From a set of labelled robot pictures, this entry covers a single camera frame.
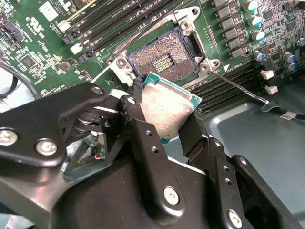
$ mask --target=gray metal panel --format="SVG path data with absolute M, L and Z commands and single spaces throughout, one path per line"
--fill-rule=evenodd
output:
M 268 98 L 305 114 L 305 84 L 294 82 Z M 305 227 L 305 121 L 287 121 L 246 103 L 206 122 L 229 156 L 246 157 Z

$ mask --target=blue-topped capacitor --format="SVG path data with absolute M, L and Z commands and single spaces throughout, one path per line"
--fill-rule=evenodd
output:
M 285 63 L 284 66 L 289 71 L 294 71 L 297 69 L 297 63 Z
M 254 41 L 259 41 L 261 42 L 264 38 L 265 38 L 265 33 L 264 32 L 261 32 L 259 30 L 255 30 L 253 33 L 252 33 L 252 39 Z
M 287 63 L 294 63 L 294 62 L 296 62 L 296 56 L 292 55 L 290 52 L 286 52 L 283 55 L 283 60 Z
M 258 8 L 258 1 L 249 0 L 244 4 L 244 10 L 254 12 Z
M 264 58 L 264 54 L 262 54 L 260 51 L 255 51 L 253 53 L 253 58 L 257 61 L 261 61 Z
M 262 23 L 262 19 L 260 17 L 257 17 L 255 15 L 252 15 L 249 20 L 248 20 L 248 24 L 254 27 L 258 27 L 260 26 Z

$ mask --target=cable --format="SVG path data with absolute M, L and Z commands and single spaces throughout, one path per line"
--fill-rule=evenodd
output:
M 19 71 L 16 71 L 16 70 L 12 69 L 11 67 L 9 67 L 3 61 L 0 61 L 0 68 L 3 68 L 8 73 L 12 74 L 15 78 L 20 80 L 29 89 L 29 91 L 33 94 L 35 99 L 40 99 L 41 98 L 41 96 L 38 94 L 36 89 L 31 84 L 30 79 L 27 76 L 25 76 L 23 73 L 20 73 Z
M 82 142 L 80 147 L 77 148 L 75 154 L 71 158 L 71 161 L 67 165 L 64 174 L 66 174 L 69 171 L 72 171 L 75 168 L 75 166 L 77 165 L 77 162 L 87 152 L 88 149 L 89 149 L 89 146 L 85 142 Z
M 13 81 L 11 82 L 9 90 L 6 93 L 0 94 L 0 99 L 5 99 L 10 94 L 12 94 L 13 91 L 17 88 L 17 84 L 18 84 L 18 79 L 15 76 L 13 76 Z

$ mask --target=black ram slot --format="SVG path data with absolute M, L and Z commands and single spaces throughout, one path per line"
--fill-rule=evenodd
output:
M 256 72 L 255 66 L 253 66 L 252 63 L 249 63 L 232 72 L 226 73 L 224 76 L 247 90 L 257 93 L 262 89 L 261 82 L 257 75 L 258 73 Z M 206 84 L 195 88 L 191 92 L 203 99 L 199 105 L 199 110 L 201 110 L 204 115 L 215 112 L 247 97 L 242 91 L 219 78 L 215 78 Z
M 90 43 L 95 42 L 95 40 L 102 37 L 107 32 L 108 29 L 112 29 L 112 28 L 116 27 L 117 25 L 119 25 L 120 23 L 125 21 L 126 18 L 129 18 L 131 14 L 138 11 L 139 6 L 141 4 L 144 4 L 145 2 L 146 2 L 146 0 L 142 0 L 138 4 L 131 6 L 128 10 L 124 11 L 122 14 L 118 15 L 115 18 L 112 18 L 111 21 L 107 22 L 101 28 L 99 28 L 98 30 L 91 33 L 88 37 L 86 37 L 86 40 L 90 40 Z
M 252 87 L 248 88 L 249 90 L 255 91 L 257 89 L 257 86 L 253 85 Z M 226 97 L 219 99 L 217 102 L 215 103 L 209 103 L 209 104 L 203 104 L 202 106 L 200 106 L 201 110 L 214 110 L 217 107 L 219 107 L 220 105 L 224 105 L 226 106 L 226 104 L 224 104 L 226 101 L 228 101 L 231 98 L 234 98 L 240 94 L 243 94 L 243 92 L 238 91 L 238 90 L 234 90 L 231 93 L 229 93 Z
M 95 12 L 97 12 L 101 7 L 103 7 L 104 5 L 108 4 L 109 2 L 111 2 L 112 0 L 102 0 L 100 1 L 95 7 L 90 8 L 84 15 L 77 17 L 75 20 L 73 20 L 71 22 L 71 27 L 69 28 L 69 30 L 73 29 L 73 27 L 75 25 L 77 25 L 79 22 L 86 20 L 88 17 L 90 17 L 91 15 L 93 15 Z
M 120 31 L 111 34 L 110 36 L 106 37 L 104 40 L 99 41 L 98 44 L 91 47 L 88 51 L 85 52 L 85 54 L 83 54 L 81 57 L 79 57 L 79 60 L 81 62 L 87 61 L 89 57 L 92 57 L 95 53 L 97 53 L 100 50 L 102 50 L 103 48 L 105 48 L 107 45 L 112 43 L 114 40 L 118 39 L 120 36 L 122 36 L 122 35 L 130 32 L 131 30 L 137 28 L 148 17 L 156 14 L 157 12 L 160 12 L 160 11 L 166 9 L 170 5 L 176 3 L 177 1 L 181 1 L 181 0 L 171 0 L 171 3 L 169 3 L 165 6 L 163 6 L 163 5 L 159 6 L 157 9 L 151 8 L 150 11 L 147 11 L 147 13 L 145 15 L 143 15 L 142 18 L 136 18 L 135 20 L 132 21 L 133 23 L 127 24 L 127 26 L 124 27 L 123 29 L 121 29 Z
M 239 67 L 237 69 L 235 69 L 232 72 L 226 73 L 224 74 L 224 77 L 228 78 L 229 80 L 232 80 L 233 78 L 237 77 L 239 74 L 246 74 L 250 71 L 253 71 L 254 67 L 252 66 L 251 63 L 248 63 L 242 67 Z M 206 91 L 209 90 L 211 88 L 214 88 L 216 85 L 218 85 L 219 83 L 223 83 L 224 81 L 222 79 L 219 78 L 214 78 L 213 80 L 203 84 L 202 86 L 195 88 L 194 90 L 192 90 L 193 94 L 196 94 L 200 91 Z
M 254 78 L 254 76 L 244 76 L 244 77 L 235 77 L 233 79 L 233 82 L 237 83 L 237 84 L 241 84 L 243 82 L 246 82 L 246 81 L 249 81 L 249 80 L 252 80 Z M 230 88 L 230 87 L 233 87 L 232 85 L 230 85 L 229 83 L 227 82 L 223 82 L 223 83 L 220 83 L 218 85 L 216 85 L 215 87 L 209 89 L 209 90 L 206 90 L 206 91 L 201 91 L 200 93 L 196 93 L 197 96 L 199 97 L 203 97 L 203 96 L 212 96 L 213 94 L 217 94 L 217 93 L 220 93 L 221 91 L 223 90 L 226 90 L 227 88 Z
M 246 88 L 247 90 L 252 91 L 252 89 L 255 88 L 257 86 L 257 84 L 255 82 L 247 82 L 245 84 L 242 84 L 242 86 L 244 88 Z M 239 91 L 239 89 L 232 87 L 229 90 L 224 91 L 223 93 L 218 94 L 216 96 L 202 98 L 203 102 L 200 104 L 200 107 L 203 107 L 203 106 L 210 107 L 215 104 L 221 103 L 227 97 L 232 97 L 232 95 L 236 94 L 238 91 Z
M 241 99 L 244 99 L 246 97 L 246 95 L 242 92 L 239 92 L 238 94 L 236 94 L 235 96 L 233 96 L 232 98 L 227 98 L 226 101 L 224 101 L 223 103 L 213 107 L 213 108 L 205 108 L 205 109 L 201 109 L 201 112 L 203 115 L 208 115 L 209 113 L 218 111 L 230 104 L 236 103 Z
M 83 34 L 87 33 L 91 29 L 93 29 L 95 26 L 103 22 L 106 18 L 111 16 L 111 14 L 114 14 L 113 12 L 117 12 L 122 8 L 122 3 L 124 0 L 118 0 L 113 5 L 111 5 L 109 8 L 106 9 L 106 11 L 103 12 L 103 14 L 98 15 L 93 20 L 84 23 L 78 28 L 75 28 L 75 30 L 71 33 L 66 35 L 63 40 L 66 44 L 72 43 L 75 39 L 80 38 Z

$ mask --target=screw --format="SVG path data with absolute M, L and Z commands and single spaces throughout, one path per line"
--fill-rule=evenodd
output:
M 92 87 L 91 90 L 96 94 L 102 94 L 102 90 L 99 87 Z
M 217 146 L 221 146 L 221 143 L 218 140 L 214 139 L 214 142 Z
M 0 130 L 0 146 L 10 146 L 17 142 L 18 135 L 11 130 Z
M 242 220 L 240 219 L 240 217 L 238 216 L 238 214 L 235 211 L 229 210 L 228 216 L 229 216 L 230 221 L 232 222 L 232 224 L 235 227 L 242 228 L 242 226 L 243 226 Z
M 172 189 L 171 187 L 166 187 L 163 192 L 164 192 L 164 197 L 168 203 L 170 203 L 171 205 L 178 204 L 179 196 L 174 189 Z
M 125 66 L 127 64 L 124 59 L 119 59 L 118 63 L 119 63 L 120 66 Z
M 56 153 L 57 145 L 50 140 L 42 140 L 36 144 L 35 149 L 42 155 L 50 156 Z
M 244 165 L 246 165 L 246 164 L 247 164 L 246 160 L 245 160 L 245 159 L 243 159 L 242 157 L 240 157 L 239 159 L 240 159 L 240 161 L 241 161 L 241 162 L 242 162 Z
M 200 64 L 200 71 L 205 72 L 208 69 L 208 66 L 205 63 Z
M 187 21 L 183 21 L 181 23 L 181 29 L 182 30 L 188 30 L 188 28 L 190 27 L 189 23 Z
M 129 97 L 129 98 L 127 99 L 127 101 L 128 101 L 129 103 L 131 103 L 131 104 L 135 104 L 135 103 L 136 103 L 136 101 L 135 101 L 133 98 L 131 98 L 131 97 Z

